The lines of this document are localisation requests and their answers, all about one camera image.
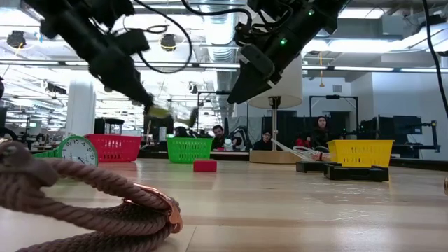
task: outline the rope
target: rope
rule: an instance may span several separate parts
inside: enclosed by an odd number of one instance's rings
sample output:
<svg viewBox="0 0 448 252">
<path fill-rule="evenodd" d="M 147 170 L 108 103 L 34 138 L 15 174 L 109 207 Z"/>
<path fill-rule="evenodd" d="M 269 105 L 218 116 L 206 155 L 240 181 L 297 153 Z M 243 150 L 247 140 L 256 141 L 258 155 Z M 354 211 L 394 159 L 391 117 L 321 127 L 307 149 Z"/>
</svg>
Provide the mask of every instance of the rope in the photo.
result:
<svg viewBox="0 0 448 252">
<path fill-rule="evenodd" d="M 46 197 L 41 187 L 53 186 L 61 176 L 127 201 L 114 207 L 89 209 Z M 98 167 L 55 158 L 34 159 L 18 142 L 0 144 L 0 206 L 96 231 L 19 251 L 150 251 L 181 228 L 181 220 L 170 221 L 174 212 L 179 213 L 179 204 L 151 190 Z"/>
</svg>

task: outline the plastic basket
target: plastic basket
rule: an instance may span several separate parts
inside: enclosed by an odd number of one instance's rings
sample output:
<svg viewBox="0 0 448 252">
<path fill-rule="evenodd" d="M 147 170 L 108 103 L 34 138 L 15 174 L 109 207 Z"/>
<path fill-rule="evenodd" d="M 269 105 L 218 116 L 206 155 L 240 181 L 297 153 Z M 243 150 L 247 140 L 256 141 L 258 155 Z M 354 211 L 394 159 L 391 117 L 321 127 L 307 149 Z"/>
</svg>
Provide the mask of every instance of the plastic basket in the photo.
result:
<svg viewBox="0 0 448 252">
<path fill-rule="evenodd" d="M 89 134 L 85 138 L 97 149 L 98 162 L 133 162 L 140 150 L 140 136 Z"/>
<path fill-rule="evenodd" d="M 169 161 L 179 164 L 192 164 L 196 159 L 209 159 L 210 138 L 167 138 Z"/>
<path fill-rule="evenodd" d="M 394 140 L 334 140 L 328 142 L 331 162 L 343 167 L 389 167 Z"/>
</svg>

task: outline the red basket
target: red basket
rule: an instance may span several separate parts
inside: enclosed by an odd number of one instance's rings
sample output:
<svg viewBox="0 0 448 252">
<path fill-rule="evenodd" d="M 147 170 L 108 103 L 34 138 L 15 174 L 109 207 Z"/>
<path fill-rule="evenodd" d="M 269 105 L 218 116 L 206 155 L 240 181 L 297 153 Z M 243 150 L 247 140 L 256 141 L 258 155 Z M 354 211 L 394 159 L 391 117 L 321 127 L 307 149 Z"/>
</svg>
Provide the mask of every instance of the red basket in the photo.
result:
<svg viewBox="0 0 448 252">
<path fill-rule="evenodd" d="M 140 136 L 88 134 L 85 138 L 97 149 L 98 162 L 133 162 L 140 150 Z"/>
</svg>

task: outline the white pillar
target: white pillar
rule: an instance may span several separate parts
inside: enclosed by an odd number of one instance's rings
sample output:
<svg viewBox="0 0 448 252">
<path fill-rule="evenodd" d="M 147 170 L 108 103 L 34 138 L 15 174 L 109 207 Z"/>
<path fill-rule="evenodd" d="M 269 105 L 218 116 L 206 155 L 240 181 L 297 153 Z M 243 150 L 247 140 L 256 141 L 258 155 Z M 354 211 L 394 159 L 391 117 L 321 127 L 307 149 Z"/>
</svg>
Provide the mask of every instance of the white pillar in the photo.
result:
<svg viewBox="0 0 448 252">
<path fill-rule="evenodd" d="M 70 82 L 67 104 L 66 135 L 93 134 L 95 128 L 95 104 L 97 96 L 91 78 Z"/>
</svg>

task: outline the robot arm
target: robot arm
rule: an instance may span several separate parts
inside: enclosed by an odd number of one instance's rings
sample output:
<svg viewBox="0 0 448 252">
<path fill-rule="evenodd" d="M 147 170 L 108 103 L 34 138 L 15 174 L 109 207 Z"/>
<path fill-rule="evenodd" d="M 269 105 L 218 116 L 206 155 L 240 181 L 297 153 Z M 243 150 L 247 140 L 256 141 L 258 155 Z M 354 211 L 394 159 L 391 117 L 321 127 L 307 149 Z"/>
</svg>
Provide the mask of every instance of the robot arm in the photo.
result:
<svg viewBox="0 0 448 252">
<path fill-rule="evenodd" d="M 337 28 L 337 15 L 351 0 L 248 0 L 248 6 L 274 20 L 263 25 L 239 23 L 235 42 L 241 49 L 240 75 L 228 102 L 242 103 L 267 91 L 281 80 L 283 70 L 321 29 Z"/>
<path fill-rule="evenodd" d="M 49 39 L 60 35 L 89 64 L 89 72 L 105 87 L 151 107 L 153 98 L 145 91 L 140 73 L 130 57 L 149 50 L 140 29 L 128 32 L 103 32 L 97 23 L 110 31 L 121 15 L 133 15 L 129 0 L 24 0 L 45 19 L 41 33 Z"/>
</svg>

